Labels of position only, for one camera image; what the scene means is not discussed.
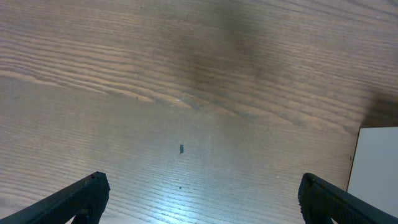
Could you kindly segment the white cardboard box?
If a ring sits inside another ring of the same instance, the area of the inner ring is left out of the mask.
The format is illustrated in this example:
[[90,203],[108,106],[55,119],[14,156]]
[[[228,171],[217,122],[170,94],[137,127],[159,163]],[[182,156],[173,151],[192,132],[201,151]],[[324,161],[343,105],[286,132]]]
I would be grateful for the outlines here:
[[362,128],[354,152],[348,193],[397,216],[397,128]]

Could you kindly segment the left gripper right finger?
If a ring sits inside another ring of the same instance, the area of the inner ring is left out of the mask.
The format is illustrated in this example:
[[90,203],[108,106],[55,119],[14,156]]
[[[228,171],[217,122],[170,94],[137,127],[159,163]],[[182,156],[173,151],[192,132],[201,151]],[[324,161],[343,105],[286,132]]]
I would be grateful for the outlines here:
[[306,224],[397,224],[396,217],[311,173],[302,176],[298,202]]

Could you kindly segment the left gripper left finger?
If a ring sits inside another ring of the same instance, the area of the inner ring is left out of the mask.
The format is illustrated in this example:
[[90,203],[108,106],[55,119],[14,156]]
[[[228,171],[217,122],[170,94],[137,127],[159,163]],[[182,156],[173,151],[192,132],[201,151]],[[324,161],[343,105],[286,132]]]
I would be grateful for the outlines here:
[[55,192],[35,204],[1,219],[1,224],[92,223],[100,222],[109,200],[110,186],[103,172]]

